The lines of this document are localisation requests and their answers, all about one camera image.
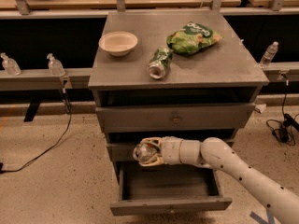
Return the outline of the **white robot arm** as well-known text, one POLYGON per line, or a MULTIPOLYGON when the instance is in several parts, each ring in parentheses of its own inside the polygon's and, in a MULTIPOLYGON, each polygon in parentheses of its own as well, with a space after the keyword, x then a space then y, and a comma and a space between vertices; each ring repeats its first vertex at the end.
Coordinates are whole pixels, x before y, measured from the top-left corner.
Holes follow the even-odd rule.
POLYGON ((144 138, 133 157, 141 166, 188 164, 221 170, 238 181, 281 224, 299 223, 299 196, 245 163, 220 138, 203 142, 174 136, 144 138))

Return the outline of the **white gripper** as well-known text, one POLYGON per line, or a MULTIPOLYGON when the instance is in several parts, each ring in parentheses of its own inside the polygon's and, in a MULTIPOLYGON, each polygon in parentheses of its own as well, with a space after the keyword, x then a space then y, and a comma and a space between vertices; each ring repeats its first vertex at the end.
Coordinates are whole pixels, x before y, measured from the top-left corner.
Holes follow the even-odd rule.
POLYGON ((162 164, 176 165, 180 164, 180 145, 181 140, 174 136, 164 137, 148 137, 140 141, 141 144, 152 144, 154 146, 161 145, 162 159, 155 161, 145 162, 140 161, 139 165, 143 167, 159 166, 162 164))

